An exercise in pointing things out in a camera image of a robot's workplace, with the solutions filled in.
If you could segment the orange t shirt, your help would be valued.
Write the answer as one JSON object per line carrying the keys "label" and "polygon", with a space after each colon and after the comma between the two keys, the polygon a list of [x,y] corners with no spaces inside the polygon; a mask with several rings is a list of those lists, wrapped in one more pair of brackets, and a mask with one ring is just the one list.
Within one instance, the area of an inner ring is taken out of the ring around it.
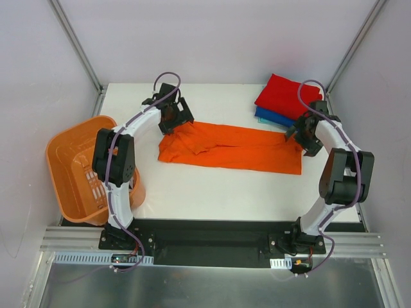
{"label": "orange t shirt", "polygon": [[279,132],[211,123],[186,123],[165,135],[158,160],[202,167],[302,174],[302,148]]}

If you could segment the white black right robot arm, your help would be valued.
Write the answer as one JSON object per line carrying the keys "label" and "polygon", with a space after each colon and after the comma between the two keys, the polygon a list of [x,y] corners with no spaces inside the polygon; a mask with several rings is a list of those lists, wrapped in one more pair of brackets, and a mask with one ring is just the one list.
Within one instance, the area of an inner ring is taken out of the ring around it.
{"label": "white black right robot arm", "polygon": [[319,198],[311,209],[299,217],[289,237],[290,248],[304,253],[312,239],[344,210],[367,199],[371,184],[374,155],[355,146],[342,128],[339,118],[330,115],[325,101],[308,105],[308,111],[285,133],[314,157],[325,149],[328,159],[319,180]]}

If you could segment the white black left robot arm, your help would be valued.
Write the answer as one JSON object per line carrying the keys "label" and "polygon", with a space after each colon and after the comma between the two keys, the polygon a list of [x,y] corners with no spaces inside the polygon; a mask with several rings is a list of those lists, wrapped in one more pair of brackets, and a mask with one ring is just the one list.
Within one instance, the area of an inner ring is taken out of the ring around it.
{"label": "white black left robot arm", "polygon": [[98,131],[92,170],[104,186],[109,207],[108,224],[118,229],[113,241],[121,249],[130,249],[136,241],[135,233],[128,229],[134,220],[129,186],[136,171],[136,140],[153,127],[158,127],[163,135],[170,135],[177,127],[193,121],[179,88],[162,83],[152,97],[142,102],[137,115],[124,124]]}

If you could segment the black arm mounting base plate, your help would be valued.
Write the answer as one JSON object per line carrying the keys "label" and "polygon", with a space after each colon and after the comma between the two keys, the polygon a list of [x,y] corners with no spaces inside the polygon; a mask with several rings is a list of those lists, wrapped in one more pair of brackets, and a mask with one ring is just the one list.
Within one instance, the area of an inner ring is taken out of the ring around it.
{"label": "black arm mounting base plate", "polygon": [[137,219],[130,232],[145,259],[163,266],[268,268],[286,256],[326,254],[322,236],[295,235],[291,221]]}

